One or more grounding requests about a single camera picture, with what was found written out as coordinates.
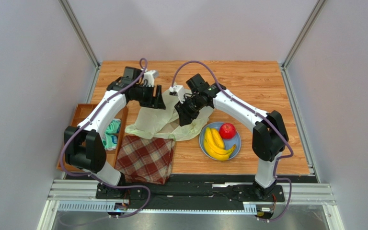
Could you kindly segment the yellow fake mango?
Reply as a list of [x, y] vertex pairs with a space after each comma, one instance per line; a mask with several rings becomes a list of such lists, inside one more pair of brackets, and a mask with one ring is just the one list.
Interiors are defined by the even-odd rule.
[[219, 132], [214, 128], [211, 128], [210, 132], [211, 132], [212, 138], [213, 138], [216, 146], [220, 149], [225, 149], [224, 141], [223, 141], [222, 137], [220, 136]]

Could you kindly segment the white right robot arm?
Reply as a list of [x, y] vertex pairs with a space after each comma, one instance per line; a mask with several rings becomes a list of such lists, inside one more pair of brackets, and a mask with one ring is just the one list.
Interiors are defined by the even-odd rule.
[[233, 95], [225, 86], [215, 82], [210, 85], [200, 74], [186, 82], [191, 90], [188, 95], [182, 85], [169, 87], [170, 95], [177, 96], [175, 109], [179, 124], [188, 125], [207, 106], [223, 111], [247, 127], [253, 136], [252, 149], [259, 158], [254, 184], [261, 190], [271, 189], [275, 183], [276, 160], [282, 155], [288, 134], [281, 114], [257, 109]]

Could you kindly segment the pale green plastic bag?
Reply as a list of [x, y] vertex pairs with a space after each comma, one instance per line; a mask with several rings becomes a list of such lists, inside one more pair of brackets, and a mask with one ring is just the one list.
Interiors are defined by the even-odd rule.
[[178, 97], [169, 95], [166, 90], [162, 93], [166, 109], [151, 109], [142, 107], [136, 121], [126, 126], [127, 134], [144, 139], [163, 138], [175, 141], [191, 140], [198, 136], [209, 121], [213, 113], [211, 107], [200, 110], [198, 117], [186, 126], [179, 125], [179, 116], [174, 106], [179, 102]]

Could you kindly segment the yellow fake banana bunch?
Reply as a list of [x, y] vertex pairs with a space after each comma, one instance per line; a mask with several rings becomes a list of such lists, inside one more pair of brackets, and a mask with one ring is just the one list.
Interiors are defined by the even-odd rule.
[[215, 160], [227, 161], [231, 154], [235, 151], [236, 144], [233, 144], [229, 149], [218, 148], [212, 138], [210, 129], [211, 128], [207, 126], [204, 133], [204, 148], [207, 154]]

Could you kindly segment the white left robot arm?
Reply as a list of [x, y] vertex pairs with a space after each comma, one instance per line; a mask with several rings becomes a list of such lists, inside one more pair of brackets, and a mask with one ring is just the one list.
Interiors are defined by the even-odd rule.
[[103, 99], [87, 118], [77, 126], [65, 129], [61, 167], [67, 163], [107, 186], [120, 186], [122, 173], [106, 160], [102, 142], [105, 131], [130, 101], [151, 109], [166, 108], [161, 85], [154, 83], [158, 76], [156, 70], [126, 67], [123, 76], [107, 86]]

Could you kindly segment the red fake apple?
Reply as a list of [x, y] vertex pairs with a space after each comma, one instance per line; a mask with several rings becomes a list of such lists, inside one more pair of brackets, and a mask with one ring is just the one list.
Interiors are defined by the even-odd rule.
[[236, 135], [236, 133], [236, 128], [231, 123], [224, 123], [219, 128], [219, 134], [223, 139], [232, 139]]

